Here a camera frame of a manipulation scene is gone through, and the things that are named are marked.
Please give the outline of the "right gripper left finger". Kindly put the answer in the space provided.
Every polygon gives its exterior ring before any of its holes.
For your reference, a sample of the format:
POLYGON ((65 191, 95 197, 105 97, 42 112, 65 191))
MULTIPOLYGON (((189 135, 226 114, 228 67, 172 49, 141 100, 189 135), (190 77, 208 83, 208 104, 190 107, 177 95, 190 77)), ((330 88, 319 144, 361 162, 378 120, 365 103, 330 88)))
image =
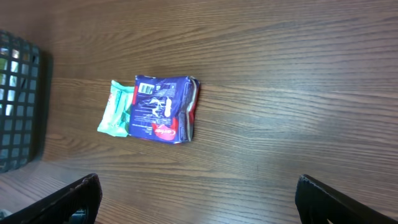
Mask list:
POLYGON ((72 184, 1 220, 10 224, 94 223, 102 199, 97 174, 72 184))

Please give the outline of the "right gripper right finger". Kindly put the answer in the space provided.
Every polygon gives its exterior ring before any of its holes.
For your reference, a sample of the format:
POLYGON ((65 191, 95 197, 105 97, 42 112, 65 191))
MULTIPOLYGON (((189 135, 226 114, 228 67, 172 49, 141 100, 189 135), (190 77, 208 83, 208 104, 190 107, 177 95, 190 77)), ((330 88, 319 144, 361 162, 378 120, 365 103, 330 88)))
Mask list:
POLYGON ((303 224, 397 224, 396 220, 307 174, 298 179, 295 204, 303 224))

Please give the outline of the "teal wet wipes pack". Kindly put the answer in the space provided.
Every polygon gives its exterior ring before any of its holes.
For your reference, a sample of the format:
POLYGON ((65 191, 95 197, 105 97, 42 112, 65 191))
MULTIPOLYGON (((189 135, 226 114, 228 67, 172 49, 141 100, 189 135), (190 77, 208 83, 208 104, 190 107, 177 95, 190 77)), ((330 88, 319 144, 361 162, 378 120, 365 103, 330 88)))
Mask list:
POLYGON ((113 137, 127 137, 133 96, 133 86, 123 86, 112 80, 108 102, 97 131, 113 137))

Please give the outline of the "purple sanitary pad pack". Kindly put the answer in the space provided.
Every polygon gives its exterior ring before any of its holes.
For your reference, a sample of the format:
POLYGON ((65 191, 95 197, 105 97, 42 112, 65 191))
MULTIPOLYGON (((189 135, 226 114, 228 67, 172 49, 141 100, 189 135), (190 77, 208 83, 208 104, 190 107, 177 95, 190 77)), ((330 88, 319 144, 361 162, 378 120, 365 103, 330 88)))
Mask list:
POLYGON ((167 144, 190 142, 200 82, 194 77, 137 75, 129 135, 167 144))

